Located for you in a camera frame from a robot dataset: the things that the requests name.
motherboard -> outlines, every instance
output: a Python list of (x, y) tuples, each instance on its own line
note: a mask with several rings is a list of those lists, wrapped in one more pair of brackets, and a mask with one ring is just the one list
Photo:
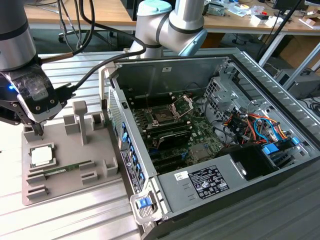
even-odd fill
[(210, 160), (223, 147), (201, 107), (188, 94), (170, 94), (163, 99), (143, 98), (131, 105), (139, 132), (159, 174)]

blue cable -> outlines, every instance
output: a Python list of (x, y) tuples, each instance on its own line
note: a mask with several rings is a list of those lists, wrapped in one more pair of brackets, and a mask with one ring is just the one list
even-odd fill
[(265, 118), (263, 118), (263, 117), (258, 118), (257, 120), (254, 121), (254, 130), (255, 130), (256, 134), (258, 134), (260, 137), (262, 137), (263, 139), (265, 139), (267, 143), (269, 143), (269, 140), (268, 140), (265, 136), (261, 135), (261, 134), (258, 132), (257, 122), (258, 122), (259, 119), (265, 120), (265, 121), (270, 125), (270, 127), (272, 128), (272, 131), (273, 131), (274, 135), (276, 136), (276, 138), (277, 138), (278, 140), (283, 140), (283, 138), (276, 132), (273, 124), (272, 124), (268, 119), (265, 119)]

computer chassis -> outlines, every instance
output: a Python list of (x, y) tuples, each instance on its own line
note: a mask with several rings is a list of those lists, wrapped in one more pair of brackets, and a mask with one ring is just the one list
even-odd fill
[[(112, 123), (123, 161), (119, 167), (145, 240), (165, 236), (276, 186), (320, 157), (319, 121), (245, 52), (221, 52), (185, 58), (118, 60), (100, 70), (100, 78), (106, 74), (109, 84), (108, 94), (100, 87), (102, 108), (107, 109)], [(205, 89), (202, 98), (193, 103), (200, 106), (197, 111), (205, 114), (213, 129), (220, 129), (215, 131), (218, 138), (223, 138), (224, 129), (232, 136), (225, 135), (225, 140), (229, 138), (232, 143), (223, 143), (212, 159), (159, 174), (133, 115), (133, 105), (141, 99), (148, 105), (148, 99), (187, 96), (185, 88), (193, 83), (194, 88), (189, 87), (188, 93)], [(248, 119), (249, 113), (275, 120), (274, 128), (281, 123), (286, 139), (278, 138), (279, 131), (273, 134), (272, 126), (265, 127), (264, 134), (274, 139), (273, 145), (267, 144), (268, 139), (259, 145), (248, 140), (242, 147), (245, 151), (227, 150), (230, 144), (232, 148), (237, 145), (234, 132), (238, 129), (232, 132), (224, 128), (230, 116), (244, 120), (242, 116)], [(244, 141), (245, 135), (239, 133), (237, 137)]]

wooden desk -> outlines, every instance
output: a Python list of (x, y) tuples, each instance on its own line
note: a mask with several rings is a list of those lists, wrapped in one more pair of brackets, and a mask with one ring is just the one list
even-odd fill
[[(264, 6), (265, 11), (272, 16), (275, 12), (275, 10), (271, 9), (268, 5), (258, 2), (258, 0), (253, 0), (250, 3), (247, 3), (247, 5), (250, 7), (253, 5)], [(76, 24), (74, 1), (68, 0), (65, 3), (65, 6), (72, 22)], [(132, 31), (136, 29), (136, 22), (130, 19), (120, 0), (94, 0), (94, 9), (97, 23), (108, 25), (119, 30)], [(59, 15), (57, 13), (43, 10), (35, 6), (26, 6), (25, 11), (32, 29), (60, 29)], [(87, 0), (84, 1), (84, 11), (88, 18), (90, 18), (90, 7)], [(269, 34), (272, 29), (266, 25), (252, 25), (250, 23), (251, 17), (248, 15), (239, 17), (227, 10), (225, 12), (226, 16), (207, 15), (204, 17), (204, 27), (209, 33)], [(293, 16), (292, 18), (293, 21), (284, 26), (281, 33), (265, 53), (259, 62), (260, 65), (265, 64), (285, 35), (320, 36), (320, 30), (313, 30), (304, 25), (299, 21), (299, 17)], [(82, 19), (80, 22), (82, 29), (90, 28), (90, 26)]]

warning label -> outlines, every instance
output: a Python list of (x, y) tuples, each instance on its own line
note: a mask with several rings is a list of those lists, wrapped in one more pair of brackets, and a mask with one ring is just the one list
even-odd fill
[(189, 178), (201, 199), (229, 189), (216, 165), (189, 173)]

